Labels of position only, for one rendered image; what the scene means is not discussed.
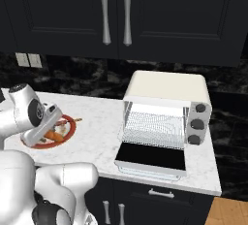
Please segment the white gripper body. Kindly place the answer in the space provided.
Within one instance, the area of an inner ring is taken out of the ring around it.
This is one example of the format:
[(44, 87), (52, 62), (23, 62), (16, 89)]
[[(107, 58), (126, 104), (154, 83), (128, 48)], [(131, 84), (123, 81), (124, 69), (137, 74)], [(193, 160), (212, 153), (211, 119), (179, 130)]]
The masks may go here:
[(20, 135), (22, 142), (28, 147), (34, 146), (61, 117), (62, 112), (58, 107), (46, 107), (41, 124)]

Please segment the orange baguette bread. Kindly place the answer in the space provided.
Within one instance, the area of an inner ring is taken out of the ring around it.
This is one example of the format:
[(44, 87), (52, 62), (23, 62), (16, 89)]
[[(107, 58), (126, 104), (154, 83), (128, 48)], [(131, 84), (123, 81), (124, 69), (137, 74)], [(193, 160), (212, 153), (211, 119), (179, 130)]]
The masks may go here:
[(53, 141), (56, 141), (56, 142), (62, 142), (64, 140), (63, 136), (54, 132), (54, 131), (47, 131), (46, 134), (45, 134), (45, 137), (47, 139), (50, 139), (50, 140), (53, 140)]

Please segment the kebab skewer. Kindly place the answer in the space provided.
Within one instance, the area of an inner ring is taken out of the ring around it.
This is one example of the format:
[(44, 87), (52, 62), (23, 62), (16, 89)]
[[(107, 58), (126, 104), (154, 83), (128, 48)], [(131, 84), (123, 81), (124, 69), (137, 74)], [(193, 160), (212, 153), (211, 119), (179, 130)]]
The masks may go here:
[(80, 121), (82, 121), (82, 118), (76, 118), (76, 119), (70, 119), (70, 120), (69, 119), (59, 120), (55, 123), (54, 127), (62, 126), (67, 123), (69, 123), (71, 127), (77, 127), (77, 123)]

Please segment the black base cupboard door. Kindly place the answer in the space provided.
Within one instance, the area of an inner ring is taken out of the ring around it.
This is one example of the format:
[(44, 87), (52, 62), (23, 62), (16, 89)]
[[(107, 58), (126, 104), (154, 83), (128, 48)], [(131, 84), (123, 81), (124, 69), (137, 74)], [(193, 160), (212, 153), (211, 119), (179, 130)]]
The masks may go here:
[(135, 197), (130, 191), (131, 183), (113, 182), (116, 203), (125, 205), (125, 225), (204, 225), (206, 211)]
[(98, 225), (107, 225), (105, 223), (103, 201), (109, 202), (110, 225), (115, 225), (112, 180), (110, 178), (99, 177), (95, 187), (85, 194), (85, 203), (88, 210), (95, 216)]

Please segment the toaster oven glass door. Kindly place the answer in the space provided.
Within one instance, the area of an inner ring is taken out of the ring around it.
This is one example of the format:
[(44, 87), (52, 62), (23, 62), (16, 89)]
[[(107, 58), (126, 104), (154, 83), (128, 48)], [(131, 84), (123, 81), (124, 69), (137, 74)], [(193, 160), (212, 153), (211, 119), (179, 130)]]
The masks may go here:
[(179, 180), (187, 176), (181, 149), (122, 143), (114, 164), (122, 173), (141, 177)]

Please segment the white toaster oven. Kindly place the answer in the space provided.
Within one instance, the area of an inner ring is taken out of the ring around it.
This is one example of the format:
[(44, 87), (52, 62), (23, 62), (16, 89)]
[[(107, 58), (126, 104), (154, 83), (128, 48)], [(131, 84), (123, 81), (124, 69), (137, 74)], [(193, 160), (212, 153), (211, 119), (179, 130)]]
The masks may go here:
[[(197, 112), (197, 104), (204, 104), (206, 110)], [(205, 78), (195, 74), (137, 70), (131, 77), (123, 105), (121, 143), (123, 143), (123, 129), (130, 112), (182, 116), (185, 129), (184, 155), (189, 136), (198, 135), (201, 144), (203, 143), (212, 113)], [(204, 128), (193, 129), (191, 127), (193, 119), (201, 119)]]

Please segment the red rimmed white plate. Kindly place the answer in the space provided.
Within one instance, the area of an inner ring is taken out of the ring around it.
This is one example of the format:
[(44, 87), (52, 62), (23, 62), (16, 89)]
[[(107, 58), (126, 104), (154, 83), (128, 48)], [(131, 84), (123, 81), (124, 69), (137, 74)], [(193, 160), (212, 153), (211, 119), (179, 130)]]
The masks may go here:
[[(64, 120), (64, 119), (70, 120), (72, 118), (68, 115), (63, 114), (60, 120)], [(45, 136), (43, 136), (34, 146), (32, 146), (32, 148), (49, 149), (49, 148), (62, 145), (74, 135), (74, 133), (76, 132), (76, 129), (77, 127), (71, 127), (69, 123), (62, 125), (62, 126), (57, 126), (57, 127), (53, 126), (50, 130), (62, 135), (64, 140), (62, 142), (56, 142), (56, 141), (47, 139)]]

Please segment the black drawer front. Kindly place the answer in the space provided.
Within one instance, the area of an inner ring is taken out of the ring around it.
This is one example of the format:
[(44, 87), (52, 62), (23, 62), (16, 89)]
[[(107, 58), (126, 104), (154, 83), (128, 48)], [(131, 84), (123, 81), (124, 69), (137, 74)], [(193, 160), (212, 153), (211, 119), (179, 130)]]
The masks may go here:
[[(170, 193), (174, 194), (174, 198), (166, 198), (160, 196), (153, 196), (149, 195), (148, 191), (153, 188), (154, 191), (163, 192), (163, 193)], [(130, 191), (135, 197), (145, 198), (151, 201), (160, 201), (164, 203), (172, 203), (178, 204), (185, 207), (191, 207), (194, 201), (194, 194), (187, 191), (171, 189), (167, 187), (160, 187), (160, 186), (152, 186), (140, 183), (131, 183), (130, 184)]]

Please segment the pale wall socket plate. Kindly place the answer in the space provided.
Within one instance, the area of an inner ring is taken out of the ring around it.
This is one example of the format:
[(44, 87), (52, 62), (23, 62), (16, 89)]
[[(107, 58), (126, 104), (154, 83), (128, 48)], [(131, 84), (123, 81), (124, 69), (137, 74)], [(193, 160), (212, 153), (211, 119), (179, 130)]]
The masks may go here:
[(19, 52), (17, 52), (15, 54), (15, 57), (16, 57), (16, 60), (17, 60), (17, 64), (20, 67), (29, 67), (30, 66), (29, 60), (28, 60), (28, 57), (27, 57), (27, 54), (26, 53), (19, 53)]
[(39, 54), (28, 53), (28, 59), (32, 68), (42, 68), (42, 61)]

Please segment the black wall cupboard door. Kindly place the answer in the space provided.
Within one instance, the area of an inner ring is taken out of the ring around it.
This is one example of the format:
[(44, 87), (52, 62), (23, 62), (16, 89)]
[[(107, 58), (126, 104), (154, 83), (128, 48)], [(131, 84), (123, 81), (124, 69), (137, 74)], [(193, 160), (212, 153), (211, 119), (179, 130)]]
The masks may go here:
[(19, 52), (118, 57), (116, 0), (108, 0), (111, 43), (103, 43), (101, 0), (4, 0)]
[(117, 1), (121, 59), (235, 67), (248, 35), (248, 0), (132, 0), (132, 44), (124, 39), (124, 0)]

